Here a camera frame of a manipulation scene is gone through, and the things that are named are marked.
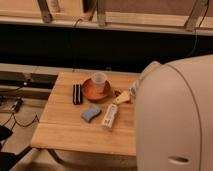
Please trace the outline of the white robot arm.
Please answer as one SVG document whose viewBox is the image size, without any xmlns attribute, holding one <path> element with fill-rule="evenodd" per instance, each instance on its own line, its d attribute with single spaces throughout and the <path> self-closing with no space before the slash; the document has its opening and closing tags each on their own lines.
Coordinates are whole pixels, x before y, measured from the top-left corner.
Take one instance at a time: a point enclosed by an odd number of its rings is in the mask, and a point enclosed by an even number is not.
<svg viewBox="0 0 213 171">
<path fill-rule="evenodd" d="M 130 94 L 138 171 L 213 171 L 213 55 L 153 61 Z"/>
</svg>

